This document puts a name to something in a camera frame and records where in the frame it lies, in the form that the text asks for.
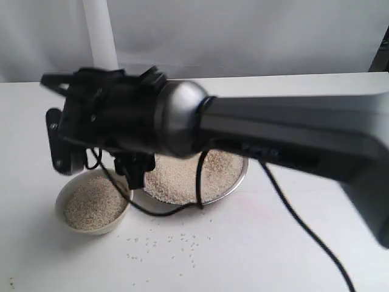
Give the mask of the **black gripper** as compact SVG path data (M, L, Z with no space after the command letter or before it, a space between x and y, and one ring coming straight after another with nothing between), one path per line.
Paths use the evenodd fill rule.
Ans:
M41 85L64 97L59 137L85 148L148 152L155 145L154 114L167 76L156 67L140 75L81 68L45 73Z

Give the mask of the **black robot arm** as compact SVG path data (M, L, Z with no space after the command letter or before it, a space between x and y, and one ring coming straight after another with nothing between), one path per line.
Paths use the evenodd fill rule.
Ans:
M222 150L341 183L376 240L388 246L388 73L170 80L152 67L44 74L65 99L46 124L53 167L73 175L86 150L115 159L141 189L154 155Z

